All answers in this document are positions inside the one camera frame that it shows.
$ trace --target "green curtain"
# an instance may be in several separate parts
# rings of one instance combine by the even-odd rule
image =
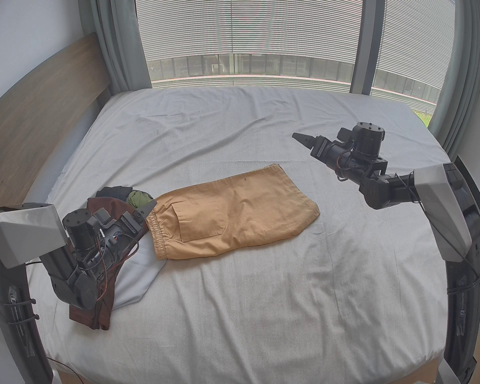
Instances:
[[[468,127],[480,92],[480,5],[455,2],[452,57],[429,129],[452,160]]]
[[[96,32],[113,95],[152,88],[134,0],[78,0],[84,35]]]

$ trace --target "wooden headboard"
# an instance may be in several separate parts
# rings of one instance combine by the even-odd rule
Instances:
[[[109,84],[93,33],[0,97],[0,206],[23,203],[48,155]]]

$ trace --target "bed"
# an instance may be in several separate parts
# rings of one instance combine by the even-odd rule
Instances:
[[[389,173],[448,161],[406,104],[369,96],[192,87],[112,97],[48,196],[60,217],[106,185],[158,196],[272,163],[321,214],[290,240],[167,261],[139,302],[113,311],[108,331],[69,320],[43,266],[29,267],[47,354],[103,384],[388,383],[434,366],[446,276],[422,211],[370,209],[291,138],[333,139],[357,121],[385,128]]]

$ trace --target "grass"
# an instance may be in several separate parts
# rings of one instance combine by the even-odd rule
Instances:
[[[425,127],[428,127],[428,124],[430,124],[430,120],[432,119],[432,115],[430,115],[429,113],[415,111],[415,110],[414,112],[420,118],[420,120],[423,121],[423,124],[425,124]]]

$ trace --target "orange pants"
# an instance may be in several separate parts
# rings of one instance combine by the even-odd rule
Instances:
[[[147,217],[158,259],[217,256],[288,239],[320,214],[278,164],[156,198]]]

